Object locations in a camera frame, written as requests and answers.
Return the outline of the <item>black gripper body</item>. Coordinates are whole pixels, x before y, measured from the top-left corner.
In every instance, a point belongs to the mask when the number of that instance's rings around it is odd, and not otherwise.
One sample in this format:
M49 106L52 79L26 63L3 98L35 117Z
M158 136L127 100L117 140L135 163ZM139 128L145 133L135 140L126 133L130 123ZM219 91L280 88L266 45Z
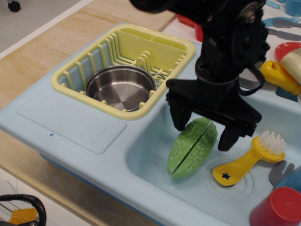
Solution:
M205 116L219 124L239 127L241 137L252 136L261 114L239 94L235 81L216 84L202 80L176 80L166 82L169 100L184 100L193 103L192 113Z

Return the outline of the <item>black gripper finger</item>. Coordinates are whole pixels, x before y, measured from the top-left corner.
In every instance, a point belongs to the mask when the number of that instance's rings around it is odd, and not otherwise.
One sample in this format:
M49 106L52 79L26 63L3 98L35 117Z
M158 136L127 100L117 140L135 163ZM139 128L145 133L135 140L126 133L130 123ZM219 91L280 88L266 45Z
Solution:
M184 100L169 100L170 113L174 123L174 127L182 131L191 118L193 103Z
M218 144L219 151L229 151L238 141L242 130L235 126L226 126Z

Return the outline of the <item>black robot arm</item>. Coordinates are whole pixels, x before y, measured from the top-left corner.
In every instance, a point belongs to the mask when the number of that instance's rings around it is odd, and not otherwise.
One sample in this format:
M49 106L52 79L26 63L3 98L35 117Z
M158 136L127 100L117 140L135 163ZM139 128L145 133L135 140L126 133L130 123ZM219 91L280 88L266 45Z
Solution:
M225 126L218 148L227 151L240 137L252 136L261 114L243 100L254 89L240 88L239 75L248 69L261 86L265 79L256 64L265 60L268 31L261 18L263 0L134 0L137 9L171 10L201 25L203 41L195 64L195 80L170 79L166 96L174 126L183 130L192 113Z

